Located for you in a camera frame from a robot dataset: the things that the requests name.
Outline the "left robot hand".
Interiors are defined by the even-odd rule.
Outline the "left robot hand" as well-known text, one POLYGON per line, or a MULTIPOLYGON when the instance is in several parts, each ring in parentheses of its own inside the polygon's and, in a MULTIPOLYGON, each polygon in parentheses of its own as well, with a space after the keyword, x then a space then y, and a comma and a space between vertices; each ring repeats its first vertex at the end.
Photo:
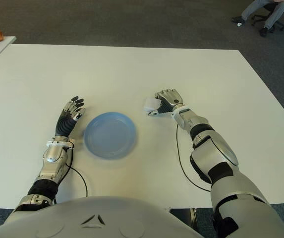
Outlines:
POLYGON ((58 118, 55 129, 55 136, 69 137, 79 119, 84 115, 84 99, 78 96, 70 99, 58 118))

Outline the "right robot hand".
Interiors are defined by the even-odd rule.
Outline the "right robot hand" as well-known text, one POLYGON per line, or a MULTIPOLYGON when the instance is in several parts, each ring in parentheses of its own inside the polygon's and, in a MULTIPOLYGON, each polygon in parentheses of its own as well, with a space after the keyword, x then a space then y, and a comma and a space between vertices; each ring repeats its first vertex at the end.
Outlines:
POLYGON ((148 116, 172 113, 176 108, 184 106, 183 99, 176 89, 164 89, 155 94, 155 98, 161 100, 160 106, 148 112, 148 116))

